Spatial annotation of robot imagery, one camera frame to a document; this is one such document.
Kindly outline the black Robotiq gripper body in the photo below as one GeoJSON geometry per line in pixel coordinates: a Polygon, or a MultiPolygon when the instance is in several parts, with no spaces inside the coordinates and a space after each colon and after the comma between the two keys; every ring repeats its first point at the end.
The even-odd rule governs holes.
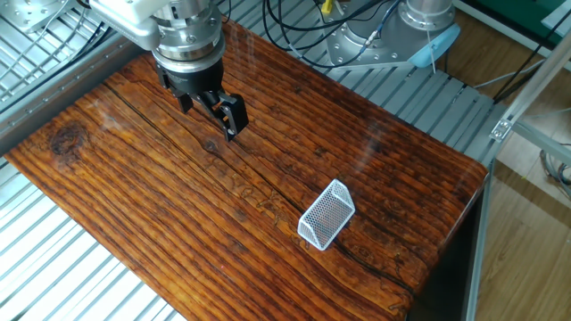
{"type": "Polygon", "coordinates": [[[224,67],[218,60],[209,68],[194,72],[177,72],[156,64],[156,71],[161,85],[175,94],[218,93],[222,89],[224,67]]]}

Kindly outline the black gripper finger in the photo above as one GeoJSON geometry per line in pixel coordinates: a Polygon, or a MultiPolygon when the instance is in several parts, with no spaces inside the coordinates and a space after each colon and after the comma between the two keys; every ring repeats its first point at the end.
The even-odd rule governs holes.
{"type": "Polygon", "coordinates": [[[197,94],[195,100],[219,123],[227,142],[231,142],[249,124],[241,95],[228,94],[224,90],[208,91],[197,94]]]}
{"type": "Polygon", "coordinates": [[[179,109],[183,114],[187,114],[193,107],[193,96],[176,88],[171,88],[171,93],[178,100],[179,109]]]}

